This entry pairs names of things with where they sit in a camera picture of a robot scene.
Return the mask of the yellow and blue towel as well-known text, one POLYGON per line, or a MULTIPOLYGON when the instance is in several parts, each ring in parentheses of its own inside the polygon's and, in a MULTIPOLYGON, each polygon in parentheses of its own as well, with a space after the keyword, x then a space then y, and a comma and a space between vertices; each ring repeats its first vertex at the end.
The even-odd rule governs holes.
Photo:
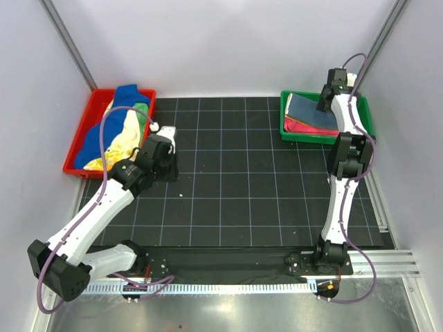
POLYGON ((301 95, 290 93, 284 108, 285 118, 317 129, 338 130, 335 115, 316 109, 317 103, 301 95))

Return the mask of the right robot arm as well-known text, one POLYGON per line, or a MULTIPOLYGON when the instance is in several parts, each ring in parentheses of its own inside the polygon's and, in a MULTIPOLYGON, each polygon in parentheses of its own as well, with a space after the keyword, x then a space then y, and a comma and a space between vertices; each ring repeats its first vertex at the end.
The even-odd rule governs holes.
POLYGON ((311 258, 313 269, 320 274, 348 264, 350 210, 359 180, 372 161, 374 139, 361 122, 357 102, 346 69, 330 69, 317 109, 334 115, 338 136, 327 160, 331 183, 327 218, 311 258))

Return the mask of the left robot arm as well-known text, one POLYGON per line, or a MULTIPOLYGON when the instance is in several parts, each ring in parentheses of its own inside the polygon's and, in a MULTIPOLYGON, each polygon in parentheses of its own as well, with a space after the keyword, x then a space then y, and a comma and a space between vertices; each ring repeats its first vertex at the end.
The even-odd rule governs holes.
POLYGON ((108 224, 154 182, 178 179, 175 127, 150 134, 135 159, 118 161, 93 198, 48 241, 33 241, 28 256, 40 286, 65 302, 77 298, 90 282, 118 272, 141 276, 148 253, 131 240, 90 254, 89 248, 108 224))

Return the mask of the pink towel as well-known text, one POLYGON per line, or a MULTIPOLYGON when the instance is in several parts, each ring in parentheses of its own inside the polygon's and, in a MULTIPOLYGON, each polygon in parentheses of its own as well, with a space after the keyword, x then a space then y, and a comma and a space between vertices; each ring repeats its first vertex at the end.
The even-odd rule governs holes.
POLYGON ((333 129, 321 129, 317 127, 310 126, 303 122, 291 119, 284 118, 283 128, 286 132, 289 133, 297 133, 297 134, 306 134, 313 136, 337 136, 338 130, 333 129))

